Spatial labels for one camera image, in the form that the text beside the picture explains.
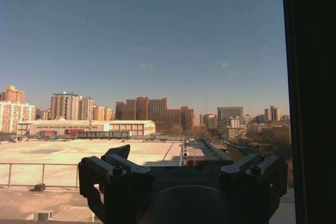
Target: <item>low warehouse building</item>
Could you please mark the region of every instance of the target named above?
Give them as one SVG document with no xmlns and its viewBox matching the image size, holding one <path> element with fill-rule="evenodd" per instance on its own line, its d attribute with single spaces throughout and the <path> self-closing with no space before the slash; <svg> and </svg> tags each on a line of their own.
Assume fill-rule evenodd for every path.
<svg viewBox="0 0 336 224">
<path fill-rule="evenodd" d="M 146 136 L 155 133 L 152 121 L 85 121 L 85 120 L 37 120 L 20 122 L 17 127 L 18 136 L 38 137 L 54 134 L 58 137 L 71 136 L 79 131 L 131 131 L 133 136 Z"/>
</svg>

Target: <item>red sign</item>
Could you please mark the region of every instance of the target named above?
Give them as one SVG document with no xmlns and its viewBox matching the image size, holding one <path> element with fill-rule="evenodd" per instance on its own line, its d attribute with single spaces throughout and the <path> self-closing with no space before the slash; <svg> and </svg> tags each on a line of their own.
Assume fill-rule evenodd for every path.
<svg viewBox="0 0 336 224">
<path fill-rule="evenodd" d="M 64 133 L 66 134 L 66 135 L 75 135 L 77 132 L 79 132 L 79 131 L 84 131 L 84 130 L 79 130 L 79 129 L 73 129 L 73 130 L 70 130 L 70 129 L 68 129 L 68 130 L 65 130 L 64 131 Z"/>
</svg>

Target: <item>railing post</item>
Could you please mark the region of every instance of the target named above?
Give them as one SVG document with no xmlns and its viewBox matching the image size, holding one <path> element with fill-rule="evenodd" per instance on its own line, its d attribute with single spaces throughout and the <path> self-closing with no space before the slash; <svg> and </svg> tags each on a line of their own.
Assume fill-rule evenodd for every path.
<svg viewBox="0 0 336 224">
<path fill-rule="evenodd" d="M 10 177 L 12 176 L 12 164 L 9 164 L 9 174 L 8 174 L 8 188 L 11 186 Z"/>
<path fill-rule="evenodd" d="M 45 166 L 46 166 L 45 164 L 42 165 L 42 184 L 44 182 L 44 167 Z"/>
<path fill-rule="evenodd" d="M 76 165 L 76 191 L 78 188 L 78 165 Z"/>
</svg>

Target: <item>flat rooftop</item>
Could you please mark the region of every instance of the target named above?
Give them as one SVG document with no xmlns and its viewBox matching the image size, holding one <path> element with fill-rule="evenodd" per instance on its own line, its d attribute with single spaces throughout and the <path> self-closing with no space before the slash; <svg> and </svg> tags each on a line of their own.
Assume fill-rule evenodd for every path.
<svg viewBox="0 0 336 224">
<path fill-rule="evenodd" d="M 98 121 L 98 120 L 92 120 L 91 124 L 92 125 L 96 125 L 96 124 L 105 124 L 105 123 L 109 123 L 109 124 L 144 124 L 144 123 L 148 123 L 148 122 L 152 122 L 151 120 L 110 120 L 110 121 Z M 88 120 L 65 120 L 65 119 L 60 119 L 60 120 L 35 120 L 35 121 L 29 121 L 29 122 L 19 122 L 19 124 L 39 124 L 39 125 L 53 125 L 53 124 L 68 124 L 68 125 L 72 125 L 72 124 L 89 124 L 90 121 Z"/>
<path fill-rule="evenodd" d="M 1 143 L 2 163 L 77 164 L 83 157 L 103 155 L 109 148 L 131 145 L 129 160 L 149 166 L 179 166 L 181 141 L 73 140 L 68 142 Z M 9 165 L 0 165 L 0 184 L 8 183 Z M 41 182 L 41 165 L 13 165 L 11 184 Z M 53 220 L 92 222 L 87 201 L 74 188 L 76 166 L 46 166 L 44 182 L 58 188 L 44 192 L 29 191 L 27 187 L 0 189 L 0 218 L 32 219 L 35 211 L 53 210 Z M 295 223 L 293 191 L 281 199 L 280 207 L 270 223 Z"/>
</svg>

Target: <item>building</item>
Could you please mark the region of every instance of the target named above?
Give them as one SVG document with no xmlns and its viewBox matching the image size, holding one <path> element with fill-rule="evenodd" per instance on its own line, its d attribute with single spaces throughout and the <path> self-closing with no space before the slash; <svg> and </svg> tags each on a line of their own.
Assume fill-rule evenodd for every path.
<svg viewBox="0 0 336 224">
<path fill-rule="evenodd" d="M 166 131 L 174 124 L 181 125 L 181 112 L 168 111 L 167 98 L 149 100 L 148 116 L 157 131 Z"/>
<path fill-rule="evenodd" d="M 71 136 L 78 131 L 131 131 L 133 136 L 147 136 L 155 133 L 152 121 L 86 121 L 86 120 L 49 120 L 30 121 L 18 124 L 17 135 L 31 138 L 55 132 L 58 137 Z"/>
<path fill-rule="evenodd" d="M 291 144 L 290 127 L 287 125 L 268 126 L 263 128 L 262 131 L 270 134 L 271 139 L 275 142 Z"/>
<path fill-rule="evenodd" d="M 236 128 L 236 129 L 222 129 L 220 131 L 222 135 L 222 139 L 224 140 L 230 140 L 235 137 L 241 137 L 246 135 L 246 129 L 245 128 Z"/>
<path fill-rule="evenodd" d="M 274 119 L 273 120 L 280 121 L 280 118 L 281 118 L 281 116 L 280 116 L 280 109 L 279 108 L 275 108 L 274 109 Z"/>
<path fill-rule="evenodd" d="M 168 109 L 167 98 L 150 100 L 148 97 L 117 102 L 116 119 L 123 120 L 151 120 L 157 131 L 167 131 L 173 125 L 180 125 L 185 130 L 194 127 L 194 110 L 187 106 L 179 110 Z"/>
<path fill-rule="evenodd" d="M 42 119 L 42 110 L 36 109 L 35 110 L 35 120 L 41 120 Z"/>
<path fill-rule="evenodd" d="M 217 115 L 218 119 L 238 116 L 240 118 L 240 124 L 244 124 L 243 107 L 217 107 Z"/>
<path fill-rule="evenodd" d="M 214 129 L 217 125 L 217 116 L 213 112 L 203 115 L 203 123 L 207 128 Z"/>
<path fill-rule="evenodd" d="M 265 120 L 266 122 L 269 121 L 279 121 L 281 118 L 280 109 L 274 107 L 273 105 L 270 109 L 265 109 Z"/>
<path fill-rule="evenodd" d="M 282 115 L 281 120 L 290 120 L 289 115 Z"/>
<path fill-rule="evenodd" d="M 270 109 L 265 109 L 265 121 L 271 121 L 271 110 Z"/>
<path fill-rule="evenodd" d="M 265 123 L 260 123 L 260 124 L 251 123 L 247 126 L 247 132 L 250 135 L 256 135 L 256 134 L 259 134 L 261 131 L 263 131 L 263 129 L 265 129 L 267 127 L 268 127 L 268 125 L 265 124 Z"/>
<path fill-rule="evenodd" d="M 105 121 L 110 121 L 110 120 L 112 120 L 112 109 L 111 109 L 111 108 L 105 108 L 105 112 L 104 112 L 104 120 L 105 120 Z"/>
<path fill-rule="evenodd" d="M 188 106 L 181 107 L 181 126 L 184 131 L 194 129 L 194 110 L 189 109 Z"/>
<path fill-rule="evenodd" d="M 159 114 L 158 125 L 161 131 L 168 131 L 174 125 L 182 125 L 181 110 L 167 109 Z"/>
<path fill-rule="evenodd" d="M 50 120 L 50 114 L 51 114 L 51 110 L 50 109 L 43 110 L 42 111 L 42 115 L 41 115 L 41 119 L 42 120 Z"/>
<path fill-rule="evenodd" d="M 268 122 L 266 121 L 266 115 L 265 114 L 260 114 L 260 115 L 257 115 L 255 116 L 252 121 L 253 123 L 265 123 L 265 122 Z"/>
<path fill-rule="evenodd" d="M 104 121 L 105 120 L 105 108 L 104 107 L 94 107 L 93 108 L 93 120 Z"/>
<path fill-rule="evenodd" d="M 136 107 L 137 107 L 137 100 L 136 99 L 127 99 L 125 110 L 122 113 L 123 120 L 136 120 Z"/>
<path fill-rule="evenodd" d="M 229 118 L 225 119 L 218 119 L 217 120 L 217 129 L 238 129 L 240 126 L 240 118 L 238 116 L 230 116 Z"/>
<path fill-rule="evenodd" d="M 122 114 L 125 111 L 125 103 L 123 103 L 123 102 L 116 102 L 115 103 L 115 107 L 116 107 L 116 114 L 115 114 L 114 118 L 116 120 L 121 120 L 122 119 Z"/>
<path fill-rule="evenodd" d="M 246 115 L 244 116 L 244 124 L 247 125 L 247 124 L 249 124 L 251 121 L 252 121 L 251 116 L 250 116 L 249 114 L 246 114 Z"/>
<path fill-rule="evenodd" d="M 6 86 L 5 91 L 0 93 L 0 101 L 24 104 L 25 92 L 15 89 L 15 86 Z"/>
<path fill-rule="evenodd" d="M 77 120 L 78 105 L 79 97 L 77 94 L 67 94 L 66 92 L 53 94 L 51 97 L 50 118 L 54 120 L 58 117 L 63 117 L 66 120 Z"/>
<path fill-rule="evenodd" d="M 0 102 L 0 132 L 15 133 L 18 122 L 35 120 L 36 108 L 33 105 Z"/>
<path fill-rule="evenodd" d="M 92 120 L 93 119 L 93 100 L 91 98 L 78 99 L 78 120 Z"/>
<path fill-rule="evenodd" d="M 136 98 L 136 119 L 137 120 L 148 120 L 148 106 L 149 106 L 149 99 L 148 97 L 137 97 Z"/>
<path fill-rule="evenodd" d="M 203 115 L 200 115 L 199 120 L 200 120 L 200 121 L 199 121 L 199 122 L 200 122 L 199 124 L 200 124 L 200 125 L 203 124 Z"/>
</svg>

